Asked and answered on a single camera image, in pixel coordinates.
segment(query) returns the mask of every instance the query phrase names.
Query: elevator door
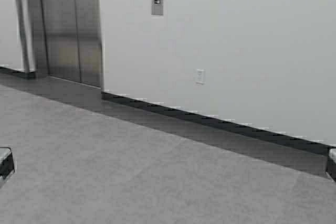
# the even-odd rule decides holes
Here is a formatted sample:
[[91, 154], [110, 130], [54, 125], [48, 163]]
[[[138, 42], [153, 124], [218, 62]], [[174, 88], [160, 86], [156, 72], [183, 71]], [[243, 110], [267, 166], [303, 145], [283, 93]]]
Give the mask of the elevator door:
[[49, 74], [100, 86], [98, 0], [43, 0]]

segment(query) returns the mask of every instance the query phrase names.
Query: elevator call button panel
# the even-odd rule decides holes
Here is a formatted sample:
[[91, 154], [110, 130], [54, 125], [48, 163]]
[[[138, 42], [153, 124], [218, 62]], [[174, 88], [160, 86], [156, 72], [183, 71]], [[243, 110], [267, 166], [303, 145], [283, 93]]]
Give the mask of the elevator call button panel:
[[163, 16], [163, 0], [152, 0], [152, 15]]

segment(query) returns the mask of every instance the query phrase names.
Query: baseboard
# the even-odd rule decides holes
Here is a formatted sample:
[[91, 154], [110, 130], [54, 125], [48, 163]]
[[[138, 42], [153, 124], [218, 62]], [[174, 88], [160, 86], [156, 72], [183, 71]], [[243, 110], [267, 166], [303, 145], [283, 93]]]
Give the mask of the baseboard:
[[36, 72], [24, 73], [9, 68], [0, 67], [0, 73], [10, 74], [24, 79], [36, 79]]
[[154, 113], [170, 116], [173, 118], [178, 118], [181, 120], [214, 127], [217, 129], [237, 133], [240, 135], [257, 138], [259, 140], [271, 142], [274, 144], [287, 146], [287, 147], [295, 148], [298, 150], [307, 151], [310, 153], [315, 153], [318, 155], [328, 156], [329, 149], [334, 148], [329, 145], [316, 143], [316, 142], [304, 140], [301, 138], [296, 138], [296, 137], [286, 136], [282, 134], [277, 134], [277, 133], [270, 132], [270, 131], [260, 130], [260, 129], [256, 129], [250, 126], [244, 126], [244, 125], [227, 122], [227, 121], [223, 121], [223, 120], [219, 120], [215, 118], [210, 118], [210, 117], [195, 114], [195, 113], [185, 112], [182, 110], [171, 109], [171, 108], [164, 107], [161, 105], [138, 101], [135, 99], [131, 99], [131, 98], [115, 95], [115, 94], [109, 94], [106, 92], [102, 92], [102, 99], [115, 102], [115, 103], [119, 103], [119, 104], [128, 105], [134, 108], [143, 109], [146, 111], [151, 111]]

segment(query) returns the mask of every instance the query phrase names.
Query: electrical outlet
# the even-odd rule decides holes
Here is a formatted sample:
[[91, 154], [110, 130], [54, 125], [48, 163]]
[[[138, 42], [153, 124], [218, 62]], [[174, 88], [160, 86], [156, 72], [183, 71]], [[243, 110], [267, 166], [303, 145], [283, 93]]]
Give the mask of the electrical outlet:
[[196, 70], [196, 83], [198, 84], [205, 83], [205, 71], [203, 69]]

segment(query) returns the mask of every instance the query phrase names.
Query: white wall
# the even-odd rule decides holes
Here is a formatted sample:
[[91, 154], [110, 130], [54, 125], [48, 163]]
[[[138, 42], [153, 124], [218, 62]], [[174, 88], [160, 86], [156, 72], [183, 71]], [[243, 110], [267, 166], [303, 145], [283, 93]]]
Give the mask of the white wall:
[[336, 146], [336, 0], [100, 1], [105, 92]]
[[[29, 71], [35, 71], [34, 52], [30, 33], [28, 2], [23, 0], [25, 32], [27, 39]], [[24, 72], [22, 46], [20, 43], [18, 14], [15, 0], [0, 0], [0, 67]]]

